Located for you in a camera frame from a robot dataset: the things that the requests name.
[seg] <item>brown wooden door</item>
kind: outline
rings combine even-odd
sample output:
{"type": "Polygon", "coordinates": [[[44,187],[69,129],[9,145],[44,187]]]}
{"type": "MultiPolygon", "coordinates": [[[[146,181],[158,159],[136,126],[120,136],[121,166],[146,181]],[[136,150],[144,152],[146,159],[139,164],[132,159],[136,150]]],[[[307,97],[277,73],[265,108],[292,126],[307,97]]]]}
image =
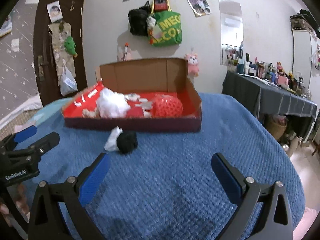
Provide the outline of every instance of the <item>brown wooden door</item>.
{"type": "MultiPolygon", "coordinates": [[[[51,35],[49,33],[48,25],[51,24],[49,14],[47,11],[47,4],[57,0],[39,0],[35,28],[33,35],[33,52],[34,52],[34,67],[36,71],[36,80],[40,98],[43,106],[57,100],[64,98],[60,93],[58,86],[58,76],[56,72],[56,64],[53,58],[53,51],[51,45],[51,35]],[[38,67],[38,57],[43,57],[42,69],[43,78],[40,78],[38,67]]],[[[78,91],[87,87],[87,80],[85,76],[83,49],[82,49],[82,7],[84,0],[58,0],[60,3],[63,20],[71,25],[71,36],[76,44],[76,52],[78,57],[74,58],[76,70],[76,82],[78,91]]],[[[72,97],[77,92],[68,94],[65,97],[72,97]]]]}

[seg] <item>grey patterned wallpaper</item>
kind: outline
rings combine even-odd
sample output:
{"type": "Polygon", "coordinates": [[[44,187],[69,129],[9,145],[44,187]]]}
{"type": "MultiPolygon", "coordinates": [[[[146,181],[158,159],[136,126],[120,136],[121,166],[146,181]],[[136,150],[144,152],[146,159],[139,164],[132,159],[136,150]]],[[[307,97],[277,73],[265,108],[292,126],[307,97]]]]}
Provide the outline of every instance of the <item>grey patterned wallpaper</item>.
{"type": "Polygon", "coordinates": [[[33,28],[37,4],[19,0],[11,12],[12,32],[0,38],[0,119],[38,94],[33,63],[33,28]],[[19,51],[11,40],[19,38],[19,51]]]}

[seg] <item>yellow bag handle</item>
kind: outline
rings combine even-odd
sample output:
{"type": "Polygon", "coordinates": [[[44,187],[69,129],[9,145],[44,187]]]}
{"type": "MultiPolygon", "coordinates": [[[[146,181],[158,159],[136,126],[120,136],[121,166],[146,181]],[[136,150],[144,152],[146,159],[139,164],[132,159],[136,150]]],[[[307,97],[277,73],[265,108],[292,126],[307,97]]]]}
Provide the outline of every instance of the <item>yellow bag handle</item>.
{"type": "MultiPolygon", "coordinates": [[[[168,11],[171,12],[171,7],[170,7],[170,2],[169,2],[169,0],[167,0],[167,4],[168,4],[168,11]]],[[[155,0],[153,0],[153,2],[152,2],[151,14],[153,14],[154,11],[155,11],[155,0]]]]}

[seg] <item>silver screw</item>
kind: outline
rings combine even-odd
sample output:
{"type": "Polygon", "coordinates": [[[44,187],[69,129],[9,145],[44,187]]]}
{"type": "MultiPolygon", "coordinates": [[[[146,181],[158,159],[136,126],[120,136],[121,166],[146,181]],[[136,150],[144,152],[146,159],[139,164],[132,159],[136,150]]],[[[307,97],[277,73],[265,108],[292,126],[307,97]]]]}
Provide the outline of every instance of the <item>silver screw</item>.
{"type": "Polygon", "coordinates": [[[44,187],[45,184],[46,184],[46,182],[43,180],[43,181],[41,181],[41,182],[39,183],[39,186],[40,186],[40,187],[44,187]]]}
{"type": "Polygon", "coordinates": [[[277,180],[277,181],[276,181],[276,185],[277,185],[278,187],[282,187],[282,186],[283,186],[283,183],[282,183],[281,181],[277,180]]]}
{"type": "Polygon", "coordinates": [[[74,177],[74,176],[71,176],[67,179],[67,182],[69,182],[69,183],[74,183],[75,181],[76,181],[76,177],[74,177]]]}
{"type": "Polygon", "coordinates": [[[250,184],[254,183],[254,178],[253,177],[246,177],[245,180],[250,184]]]}

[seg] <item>cardboard box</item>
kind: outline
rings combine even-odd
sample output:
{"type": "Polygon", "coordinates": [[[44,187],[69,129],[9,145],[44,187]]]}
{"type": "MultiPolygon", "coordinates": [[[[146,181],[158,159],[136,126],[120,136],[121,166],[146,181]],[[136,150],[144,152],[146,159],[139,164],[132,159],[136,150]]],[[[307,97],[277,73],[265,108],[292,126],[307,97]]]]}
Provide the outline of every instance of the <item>cardboard box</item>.
{"type": "Polygon", "coordinates": [[[188,62],[180,58],[139,59],[101,65],[96,68],[97,81],[112,91],[128,93],[163,92],[174,93],[183,103],[183,116],[179,118],[85,118],[72,117],[75,105],[96,106],[99,97],[98,85],[85,89],[75,100],[62,108],[67,127],[112,130],[118,126],[123,130],[145,132],[199,132],[201,129],[201,99],[188,79],[188,62]]]}

